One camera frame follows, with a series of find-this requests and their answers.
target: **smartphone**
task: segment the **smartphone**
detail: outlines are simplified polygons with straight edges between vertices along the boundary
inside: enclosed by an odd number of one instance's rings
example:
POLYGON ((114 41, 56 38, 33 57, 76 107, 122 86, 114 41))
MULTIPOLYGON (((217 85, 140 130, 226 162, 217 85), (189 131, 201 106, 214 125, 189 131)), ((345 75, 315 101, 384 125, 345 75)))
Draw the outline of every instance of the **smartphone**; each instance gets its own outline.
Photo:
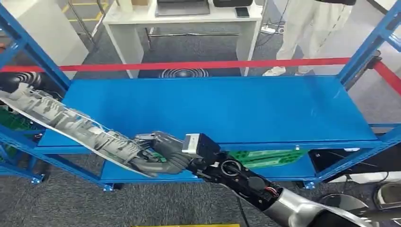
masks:
POLYGON ((236 7, 235 11, 237 13, 237 17, 249 17, 249 12, 247 7, 236 7))

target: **red rope barrier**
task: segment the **red rope barrier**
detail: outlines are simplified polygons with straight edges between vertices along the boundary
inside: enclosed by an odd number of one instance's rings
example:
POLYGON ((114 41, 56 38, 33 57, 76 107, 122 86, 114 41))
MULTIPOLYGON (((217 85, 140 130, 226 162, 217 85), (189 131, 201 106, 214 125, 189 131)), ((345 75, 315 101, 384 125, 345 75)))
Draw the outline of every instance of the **red rope barrier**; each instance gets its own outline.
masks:
MULTIPOLYGON (((60 66, 62 71, 123 71, 123 70, 166 70, 166 69, 223 69, 223 68, 259 68, 290 67, 299 65, 344 65, 349 58, 319 58, 293 60, 258 60, 258 61, 195 61, 165 62, 141 64, 93 64, 60 66)), ((43 72, 39 66, 4 66, 0 72, 43 72)))
POLYGON ((381 61, 375 64, 374 69, 401 96, 401 79, 381 61))

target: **white table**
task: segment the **white table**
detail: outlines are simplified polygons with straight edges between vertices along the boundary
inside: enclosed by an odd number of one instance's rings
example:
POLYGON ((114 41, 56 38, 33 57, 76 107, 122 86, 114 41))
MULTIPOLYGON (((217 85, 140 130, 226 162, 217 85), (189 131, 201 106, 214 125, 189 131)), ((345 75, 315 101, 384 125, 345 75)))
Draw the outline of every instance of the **white table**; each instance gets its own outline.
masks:
MULTIPOLYGON (((237 58, 240 61, 252 59, 262 21, 262 8, 257 7, 255 3, 248 7, 248 18, 237 18, 234 8, 214 7, 212 0, 209 0, 209 15, 155 17, 157 2, 156 0, 149 1, 148 7, 135 6, 132 13, 121 12, 117 3, 114 2, 103 20, 106 31, 124 64, 142 62, 144 51, 138 36, 139 28, 179 26, 188 23, 192 23, 193 26, 202 23, 238 25, 240 34, 236 46, 237 58)), ((241 69, 241 74, 247 76, 248 70, 249 68, 241 69)), ((130 78, 137 78, 139 71, 128 70, 127 73, 130 78)))

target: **white sneaker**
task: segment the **white sneaker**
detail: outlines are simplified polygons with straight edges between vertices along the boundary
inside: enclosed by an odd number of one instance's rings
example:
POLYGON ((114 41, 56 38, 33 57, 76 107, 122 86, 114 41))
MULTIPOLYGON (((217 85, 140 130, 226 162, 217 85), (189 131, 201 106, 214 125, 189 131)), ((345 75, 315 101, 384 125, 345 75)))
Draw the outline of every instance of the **white sneaker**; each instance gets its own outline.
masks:
POLYGON ((267 70, 265 73, 263 73, 262 76, 274 77, 274 76, 279 76, 284 73, 286 73, 286 68, 276 66, 276 67, 271 68, 270 70, 267 70))
POLYGON ((299 72, 298 70, 295 72, 294 76, 304 76, 306 74, 308 74, 311 70, 307 71, 307 72, 299 72))

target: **silver robot arm casing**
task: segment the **silver robot arm casing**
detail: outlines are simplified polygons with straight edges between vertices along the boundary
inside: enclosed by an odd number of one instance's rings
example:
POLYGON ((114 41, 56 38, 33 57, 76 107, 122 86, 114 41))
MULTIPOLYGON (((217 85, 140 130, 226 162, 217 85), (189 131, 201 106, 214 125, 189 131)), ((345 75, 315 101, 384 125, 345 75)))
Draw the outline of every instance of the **silver robot arm casing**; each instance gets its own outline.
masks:
POLYGON ((263 213, 283 227, 308 227, 323 211, 338 215, 360 227, 372 227, 345 210, 313 202, 287 189, 283 189, 280 197, 263 213))

